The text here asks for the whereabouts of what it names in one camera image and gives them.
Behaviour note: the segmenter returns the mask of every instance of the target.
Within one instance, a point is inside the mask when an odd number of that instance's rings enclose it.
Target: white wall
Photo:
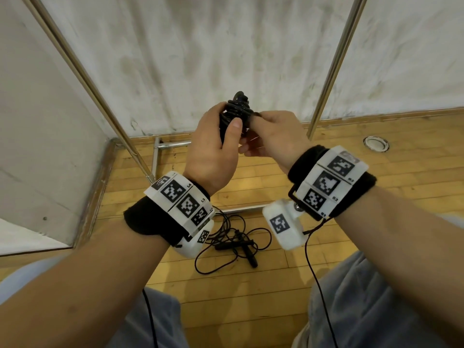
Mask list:
[[[0,255],[67,247],[64,243],[0,218]]]
[[[70,245],[108,139],[27,16],[0,0],[0,218]]]
[[[43,0],[132,136],[243,90],[308,121],[353,0]],[[464,0],[368,0],[323,118],[464,105]]]

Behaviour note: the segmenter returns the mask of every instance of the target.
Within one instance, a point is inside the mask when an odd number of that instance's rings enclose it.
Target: forearm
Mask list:
[[[461,228],[380,187],[336,221],[395,290],[464,332]]]
[[[168,247],[114,222],[0,306],[2,346],[101,347]]]

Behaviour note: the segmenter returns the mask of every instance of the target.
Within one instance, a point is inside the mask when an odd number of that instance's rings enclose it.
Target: hand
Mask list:
[[[285,174],[312,146],[305,129],[290,111],[263,111],[261,117],[252,116],[250,131],[240,144],[240,153],[270,156]]]
[[[188,147],[184,170],[184,176],[200,184],[210,196],[229,183],[239,161],[237,148],[242,120],[232,120],[225,132],[224,144],[221,144],[219,114],[224,107],[225,102],[220,102],[201,118]]]

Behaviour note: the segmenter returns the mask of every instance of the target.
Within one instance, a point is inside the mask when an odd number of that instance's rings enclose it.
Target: left hand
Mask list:
[[[224,188],[231,180],[239,161],[242,120],[234,118],[225,132],[224,144],[219,136],[219,114],[225,102],[213,106],[198,123],[188,147],[184,176],[200,184],[209,195]]]

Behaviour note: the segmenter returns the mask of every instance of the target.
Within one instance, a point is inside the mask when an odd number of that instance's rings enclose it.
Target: wristband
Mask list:
[[[196,183],[171,171],[144,192],[146,197],[124,212],[128,226],[140,234],[159,234],[172,246],[191,240],[214,215],[209,195]]]
[[[317,221],[336,217],[375,185],[376,178],[367,173],[368,168],[342,146],[330,150],[315,146],[290,169],[294,186],[289,196]]]

